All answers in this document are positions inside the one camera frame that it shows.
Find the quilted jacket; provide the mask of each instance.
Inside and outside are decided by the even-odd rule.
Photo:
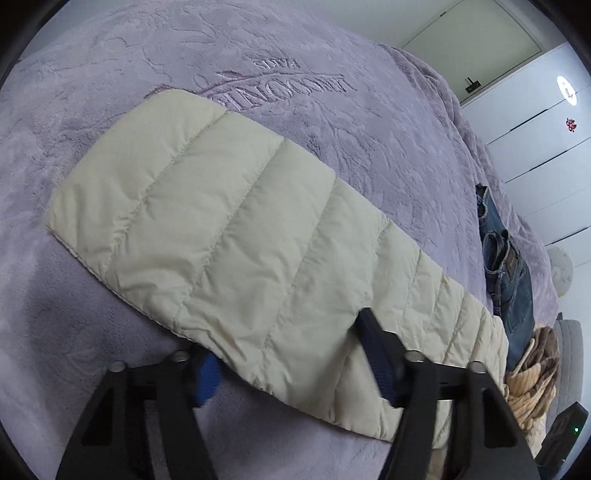
[[[436,362],[501,384],[503,324],[304,148],[182,90],[146,100],[56,189],[48,227],[120,298],[315,417],[391,440],[350,333],[371,307]],[[441,402],[434,446],[444,445]]]

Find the gray pillow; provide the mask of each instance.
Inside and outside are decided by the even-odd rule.
[[[576,320],[558,320],[554,325],[560,348],[560,370],[556,384],[556,397],[548,409],[546,432],[556,415],[581,401],[583,394],[583,332]]]

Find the purple blanket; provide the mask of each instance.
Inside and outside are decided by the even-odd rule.
[[[482,301],[475,185],[491,185],[529,263],[536,320],[555,318],[541,242],[424,63],[263,0],[125,7],[29,56],[0,90],[0,420],[41,480],[54,478],[105,365],[159,361],[181,344],[107,291],[43,224],[52,190],[96,139],[167,87],[310,150]],[[376,478],[389,448],[232,374],[197,415],[220,479]]]

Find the blue gripper pad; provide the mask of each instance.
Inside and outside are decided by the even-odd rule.
[[[355,330],[378,384],[380,395],[388,400],[390,405],[397,405],[396,372],[380,338],[382,328],[370,309],[359,312],[355,320]]]
[[[193,405],[203,407],[216,394],[222,380],[219,360],[213,353],[207,353],[195,369],[196,386],[191,393]]]

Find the white cabinet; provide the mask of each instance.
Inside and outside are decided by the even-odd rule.
[[[559,76],[575,92],[591,85],[591,76],[565,43],[501,80],[462,108],[474,131],[489,144],[539,113],[562,102]]]
[[[591,186],[591,139],[505,184],[513,207],[527,217]]]
[[[488,144],[517,213],[545,245],[564,248],[576,265],[591,261],[591,76],[570,45],[462,111]]]
[[[501,180],[506,182],[590,137],[591,87],[587,87],[577,94],[576,105],[563,100],[488,147]]]

